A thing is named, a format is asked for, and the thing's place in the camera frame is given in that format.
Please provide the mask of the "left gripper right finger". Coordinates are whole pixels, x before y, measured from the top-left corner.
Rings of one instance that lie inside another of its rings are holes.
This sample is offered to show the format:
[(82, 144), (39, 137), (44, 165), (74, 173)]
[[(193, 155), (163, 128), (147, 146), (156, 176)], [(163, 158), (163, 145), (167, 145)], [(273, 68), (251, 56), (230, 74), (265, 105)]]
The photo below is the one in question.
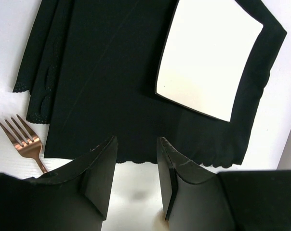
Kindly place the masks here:
[(157, 162), (165, 220), (219, 220), (219, 179), (157, 139)]

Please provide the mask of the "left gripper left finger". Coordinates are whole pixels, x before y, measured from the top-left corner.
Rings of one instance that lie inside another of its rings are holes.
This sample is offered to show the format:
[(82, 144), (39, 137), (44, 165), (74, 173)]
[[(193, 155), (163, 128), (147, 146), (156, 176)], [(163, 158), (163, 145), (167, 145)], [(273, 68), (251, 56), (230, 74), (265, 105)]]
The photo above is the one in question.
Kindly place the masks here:
[(102, 220), (106, 220), (117, 152), (118, 140), (112, 136), (69, 163), (27, 181), (35, 185), (63, 186), (80, 178), (78, 192), (92, 203)]

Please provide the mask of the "copper fork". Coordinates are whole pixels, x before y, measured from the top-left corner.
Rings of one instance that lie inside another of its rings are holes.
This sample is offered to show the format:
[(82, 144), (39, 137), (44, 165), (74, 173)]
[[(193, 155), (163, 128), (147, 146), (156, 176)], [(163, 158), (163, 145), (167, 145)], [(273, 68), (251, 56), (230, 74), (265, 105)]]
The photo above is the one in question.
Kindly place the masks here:
[(47, 173), (48, 170), (40, 159), (40, 153), (43, 149), (41, 139), (27, 122), (21, 118), (21, 116), (16, 114), (16, 117), (19, 122), (17, 122), (14, 117), (10, 117), (15, 126), (5, 118), (4, 121), (9, 129), (7, 129), (1, 122), (0, 127), (22, 157), (33, 159), (42, 173)]

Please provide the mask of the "black cloth placemat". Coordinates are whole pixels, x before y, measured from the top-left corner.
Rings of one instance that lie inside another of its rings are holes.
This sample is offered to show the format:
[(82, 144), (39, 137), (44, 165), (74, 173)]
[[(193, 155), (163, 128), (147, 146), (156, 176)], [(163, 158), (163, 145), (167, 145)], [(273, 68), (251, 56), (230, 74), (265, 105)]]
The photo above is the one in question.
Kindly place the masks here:
[(156, 94), (180, 0), (43, 0), (14, 92), (26, 119), (48, 124), (47, 158), (74, 159), (116, 136), (117, 162), (156, 163), (156, 140), (205, 166), (243, 162), (271, 68), (287, 31), (260, 0), (235, 0), (263, 29), (242, 73), (229, 122)]

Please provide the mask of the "square white plate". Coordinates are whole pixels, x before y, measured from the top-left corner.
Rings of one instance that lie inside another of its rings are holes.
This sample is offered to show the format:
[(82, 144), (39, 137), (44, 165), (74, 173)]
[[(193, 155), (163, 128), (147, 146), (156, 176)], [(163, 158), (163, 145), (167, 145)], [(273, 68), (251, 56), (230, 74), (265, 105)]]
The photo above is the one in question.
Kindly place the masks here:
[(229, 122), (244, 67), (262, 29), (234, 0), (179, 1), (156, 94)]

